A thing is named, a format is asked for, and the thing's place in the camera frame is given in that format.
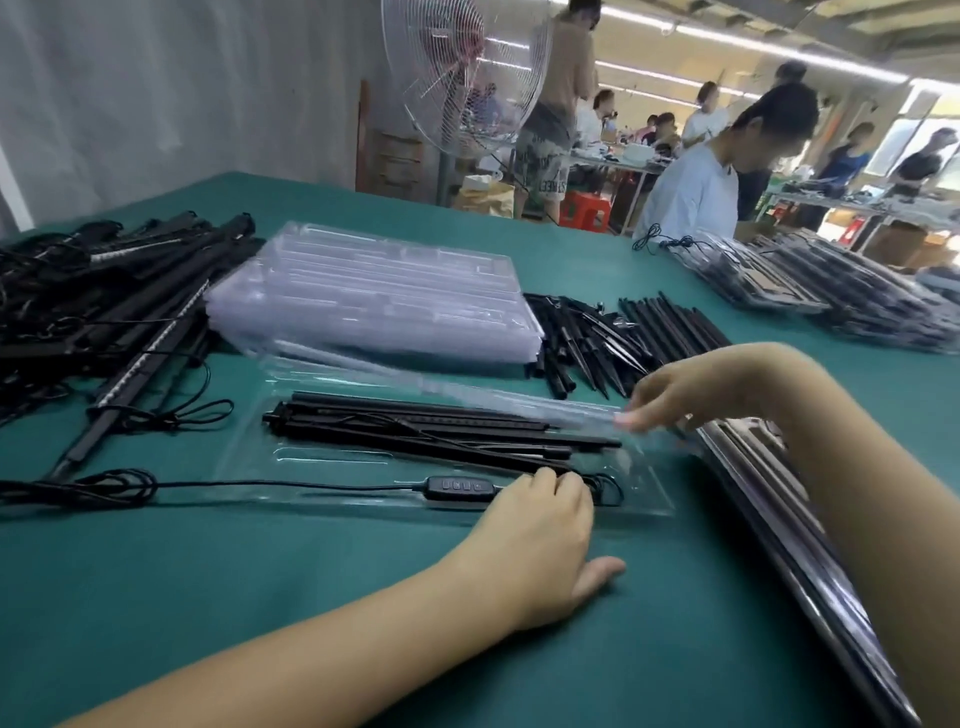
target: fluorescent light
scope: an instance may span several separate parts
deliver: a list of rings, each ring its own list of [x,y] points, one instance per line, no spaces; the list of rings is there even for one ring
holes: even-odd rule
[[[887,84],[903,84],[909,76],[896,71],[884,71],[876,66],[866,65],[864,63],[854,63],[853,61],[844,61],[842,59],[831,58],[830,56],[818,56],[813,53],[805,53],[794,48],[788,48],[782,45],[766,43],[762,40],[752,40],[750,38],[735,36],[731,33],[721,33],[719,31],[710,31],[706,28],[696,28],[692,25],[678,25],[677,33],[684,36],[702,38],[703,40],[713,40],[717,43],[726,43],[735,45],[739,48],[746,48],[759,53],[769,53],[771,56],[780,56],[781,58],[803,61],[810,65],[819,65],[824,68],[832,68],[836,71],[853,74],[854,76],[863,76],[864,78],[883,81]]]
[[[661,79],[662,81],[669,81],[671,84],[680,84],[688,85],[691,88],[700,88],[704,82],[694,81],[693,79],[684,79],[680,76],[670,76],[665,73],[658,73],[657,71],[647,71],[643,68],[632,68],[629,65],[620,65],[619,63],[609,63],[607,61],[596,61],[596,64],[601,68],[611,68],[614,71],[624,71],[626,73],[636,73],[638,76],[649,76],[652,79]],[[728,88],[726,86],[720,86],[720,90],[723,93],[729,93],[732,96],[743,96],[747,99],[758,99],[759,94],[747,93],[746,91],[738,91],[735,88]]]
[[[916,103],[917,97],[920,96],[922,91],[922,88],[916,84],[913,84],[910,87],[910,94],[906,97],[906,101],[903,102],[903,106],[900,107],[900,110],[897,112],[897,114],[907,113],[913,109],[913,105]]]
[[[481,63],[491,63],[492,65],[501,65],[501,66],[503,66],[504,68],[516,68],[516,69],[519,70],[519,71],[532,71],[532,70],[533,70],[533,68],[531,68],[531,67],[528,66],[528,65],[517,65],[516,63],[505,63],[505,62],[503,62],[503,61],[494,61],[494,60],[492,60],[492,59],[480,59],[480,62],[481,62]]]
[[[566,5],[566,0],[550,0],[554,5]],[[759,53],[768,53],[771,56],[780,56],[781,58],[803,61],[810,65],[819,65],[824,68],[832,68],[844,73],[850,73],[854,76],[863,76],[876,81],[883,81],[887,84],[903,84],[909,76],[896,71],[884,71],[882,68],[867,65],[865,63],[855,63],[853,61],[844,61],[842,59],[831,58],[830,56],[818,56],[814,53],[805,53],[794,48],[774,43],[766,43],[762,40],[752,40],[750,38],[736,36],[732,33],[721,33],[711,31],[706,28],[699,28],[693,25],[686,25],[681,22],[669,22],[652,15],[643,15],[639,12],[622,11],[619,8],[612,8],[605,5],[602,10],[603,15],[609,15],[620,20],[626,20],[639,25],[646,25],[652,28],[659,28],[662,31],[676,31],[685,36],[702,38],[703,40],[712,40],[716,43],[725,43],[726,45],[735,45],[739,48],[757,51]]]
[[[635,88],[623,88],[618,85],[610,84],[600,84],[601,88],[610,88],[614,91],[623,91],[624,93],[633,94],[634,96],[647,96],[651,99],[658,99],[660,101],[666,101],[670,104],[680,104],[682,107],[690,107],[691,109],[697,109],[696,104],[691,104],[689,101],[683,101],[681,99],[671,99],[669,96],[659,96],[656,93],[647,93],[646,91],[637,91]]]
[[[530,50],[529,45],[524,45],[523,43],[514,43],[512,40],[503,40],[502,38],[498,38],[498,37],[489,37],[487,38],[487,40],[491,43],[498,43],[500,45],[509,45],[511,48],[520,48],[524,51]]]

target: red stool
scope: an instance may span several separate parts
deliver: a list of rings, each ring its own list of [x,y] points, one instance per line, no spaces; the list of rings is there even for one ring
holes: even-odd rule
[[[567,192],[560,205],[559,222],[565,228],[606,232],[610,224],[610,201],[587,192]]]

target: blue shirt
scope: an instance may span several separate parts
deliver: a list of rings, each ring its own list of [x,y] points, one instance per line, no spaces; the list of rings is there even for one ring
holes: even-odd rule
[[[850,156],[852,144],[837,147],[829,155],[824,171],[817,175],[818,180],[833,180],[836,186],[845,186],[856,177],[870,161],[870,153],[864,152],[857,157]]]

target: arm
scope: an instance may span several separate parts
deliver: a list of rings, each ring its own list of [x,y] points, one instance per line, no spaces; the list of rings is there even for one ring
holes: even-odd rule
[[[436,566],[185,667],[68,728],[356,726],[517,629],[568,616],[623,562],[584,563],[583,480],[525,475]]]
[[[573,90],[577,97],[589,100],[596,96],[599,81],[593,56],[593,38],[589,34],[585,34],[580,62],[576,64],[574,73]]]
[[[960,500],[812,359],[778,344],[728,347],[637,386],[624,426],[777,423],[814,509],[924,725],[960,715]]]

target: table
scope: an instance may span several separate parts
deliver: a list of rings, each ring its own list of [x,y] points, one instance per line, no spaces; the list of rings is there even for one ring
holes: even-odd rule
[[[241,174],[109,216],[133,225],[185,209],[216,223],[246,210],[266,234],[298,219],[511,255],[526,290],[589,302],[663,290],[705,310],[733,341],[780,339],[810,353],[936,474],[960,486],[956,359],[880,350],[803,321],[738,312],[669,255],[634,253],[612,236]],[[233,397],[237,412],[252,408],[264,386],[255,365],[230,353],[214,353],[209,363],[208,396]],[[196,383],[185,382],[183,391]],[[539,380],[508,384],[547,394]],[[599,401],[576,392],[591,396]],[[83,421],[83,405],[74,402],[0,430],[0,474],[39,476]],[[164,480],[209,478],[238,426],[234,417],[211,433],[114,437],[91,470],[139,465]],[[520,635],[452,671],[374,725],[871,724],[715,481],[692,455],[677,458],[685,477],[664,483],[675,518],[595,535],[592,553],[629,565],[608,594],[567,624]],[[28,521],[0,512],[0,519],[5,728],[48,726],[215,650],[385,587],[433,563],[466,533],[259,506]]]
[[[627,216],[624,218],[623,227],[620,229],[619,235],[622,237],[631,233],[633,231],[628,231],[627,226],[630,224],[630,219],[634,216],[634,210],[636,209],[636,203],[640,199],[640,190],[643,189],[643,183],[647,179],[647,175],[651,174],[661,174],[663,172],[662,165],[657,164],[631,164],[629,161],[612,161],[610,159],[600,158],[600,157],[588,157],[586,155],[578,154],[569,154],[567,155],[570,158],[570,161],[574,164],[589,164],[594,167],[610,167],[612,169],[623,169],[627,172],[638,172],[640,175],[639,181],[636,183],[636,191],[634,192],[634,198],[630,201],[630,209],[627,210]]]
[[[890,225],[895,220],[901,220],[904,223],[916,225],[918,228],[931,231],[935,226],[931,226],[926,218],[910,215],[902,210],[878,209],[870,205],[858,205],[856,203],[846,203],[842,200],[835,200],[822,195],[804,195],[796,192],[771,192],[767,202],[762,206],[756,219],[760,220],[766,214],[767,210],[774,206],[778,201],[793,203],[794,205],[813,205],[815,207],[842,207],[856,212],[857,215],[867,218],[867,223],[857,233],[856,239],[851,242],[850,249],[855,253],[863,253],[870,244],[876,232],[881,226]],[[878,225],[870,225],[870,221],[876,217],[882,217]],[[950,230],[953,234],[960,234],[960,225],[955,222],[945,220],[945,226],[939,230]]]

